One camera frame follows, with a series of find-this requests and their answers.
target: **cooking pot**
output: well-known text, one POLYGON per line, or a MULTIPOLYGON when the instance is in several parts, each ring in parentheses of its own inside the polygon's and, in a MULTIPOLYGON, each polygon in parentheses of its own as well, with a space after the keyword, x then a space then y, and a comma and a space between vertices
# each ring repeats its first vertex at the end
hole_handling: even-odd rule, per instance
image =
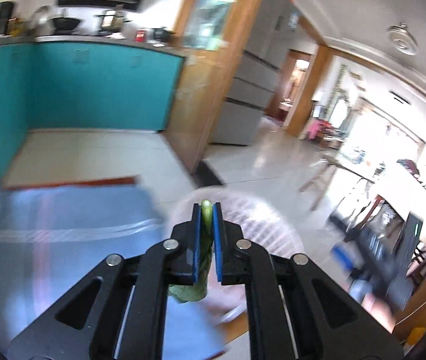
POLYGON ((166 27, 152 28, 152 39, 153 41, 168 44, 172 41, 174 32, 168 31, 166 27))
POLYGON ((122 5, 117 5, 115 9, 107 9, 101 15, 95 16, 101 19, 101 31, 121 32, 123 24, 131 21, 125 20, 125 12, 122 5))
POLYGON ((53 25, 59 31, 73 31, 82 22, 75 17, 53 17, 53 25))

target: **ceiling light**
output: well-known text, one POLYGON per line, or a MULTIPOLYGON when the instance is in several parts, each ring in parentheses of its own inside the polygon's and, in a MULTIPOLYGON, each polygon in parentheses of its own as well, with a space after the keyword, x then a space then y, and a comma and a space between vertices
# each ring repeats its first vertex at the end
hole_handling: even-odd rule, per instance
POLYGON ((400 52, 409 56, 418 53, 418 42, 416 42, 411 32, 408 31, 408 26, 405 23, 400 23, 398 26, 391 26, 386 32, 389 41, 400 52))

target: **kitchen counter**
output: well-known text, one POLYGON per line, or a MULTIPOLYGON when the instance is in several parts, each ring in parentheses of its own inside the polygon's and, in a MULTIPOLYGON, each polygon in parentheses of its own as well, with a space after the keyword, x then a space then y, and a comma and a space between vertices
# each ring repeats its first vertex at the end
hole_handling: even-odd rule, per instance
POLYGON ((184 61, 128 39, 0 37, 0 178, 29 130, 164 130, 184 61))
POLYGON ((76 42, 93 44, 114 44, 118 46, 135 47, 173 56, 186 57, 186 54, 173 47, 155 47, 152 44, 135 42, 131 39, 111 39, 92 35, 48 35, 48 36, 1 36, 0 46, 8 44, 44 43, 44 42, 76 42))

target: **wooden door frame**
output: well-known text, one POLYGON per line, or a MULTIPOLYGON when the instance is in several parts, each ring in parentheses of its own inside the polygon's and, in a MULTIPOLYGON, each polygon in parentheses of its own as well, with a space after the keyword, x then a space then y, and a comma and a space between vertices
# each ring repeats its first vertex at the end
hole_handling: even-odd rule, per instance
MULTIPOLYGON (((185 0, 180 9, 175 25, 178 46, 181 45, 181 37, 195 1, 185 0)), ((241 61, 242 51, 248 40, 260 3, 261 0, 237 0, 233 4, 226 18, 222 35, 223 41, 218 50, 182 49, 188 57, 181 74, 177 95, 171 108, 168 127, 164 135, 191 173, 195 172, 207 146, 224 96, 229 90, 234 71, 241 61), (194 88, 193 85, 185 84, 188 80, 188 74, 191 76, 196 74, 194 68, 196 64, 199 69, 204 69, 205 74, 210 75, 206 86, 200 85, 198 88, 194 88), (211 69, 205 67, 207 64, 210 64, 211 69), (204 88, 202 91, 205 93, 200 93, 200 87, 204 88), (178 96, 183 96, 180 103, 178 96), (196 108, 191 112, 186 109, 186 96, 190 96, 191 99, 198 96, 198 102, 195 103, 196 108), (196 125, 193 122, 190 123, 190 120, 186 118, 188 116, 190 119, 194 119, 198 115, 201 115, 201 120, 198 120, 196 125)))
POLYGON ((283 128, 294 137, 298 137, 313 110, 313 95, 330 69, 333 51, 327 46, 318 46, 310 61, 302 88, 296 94, 296 100, 284 122, 283 128))
POLYGON ((305 32, 312 38, 318 46, 327 46, 324 38, 321 36, 315 26, 304 15, 300 16, 298 24, 305 30, 305 32))
POLYGON ((286 54, 286 58, 284 59, 281 68, 281 75, 279 77, 276 91, 271 96, 271 100, 265 109, 265 114, 267 116, 273 118, 277 117, 279 103, 282 101, 286 85, 288 85, 288 83, 290 82, 291 74, 293 74, 294 67, 296 66, 296 61, 298 59, 303 59, 309 62, 311 60, 311 54, 298 50, 289 50, 288 54, 286 54))

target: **blue gripper pad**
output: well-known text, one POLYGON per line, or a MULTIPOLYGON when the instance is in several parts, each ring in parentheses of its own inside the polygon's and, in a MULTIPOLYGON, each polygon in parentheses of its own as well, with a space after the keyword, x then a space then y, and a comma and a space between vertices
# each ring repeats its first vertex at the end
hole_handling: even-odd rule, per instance
POLYGON ((221 236, 220 232, 220 223, 221 219, 218 219, 218 208, 219 203, 213 205, 213 241, 214 241, 214 258, 216 262, 216 276, 218 281, 222 280, 222 268, 223 268, 223 255, 222 255, 222 246, 221 246, 221 236))
POLYGON ((192 225, 195 229, 195 247, 193 249, 193 278, 195 283, 198 282, 199 277, 199 263, 200 263, 200 252, 201 252, 201 206, 195 204, 193 206, 193 216, 191 218, 192 225))

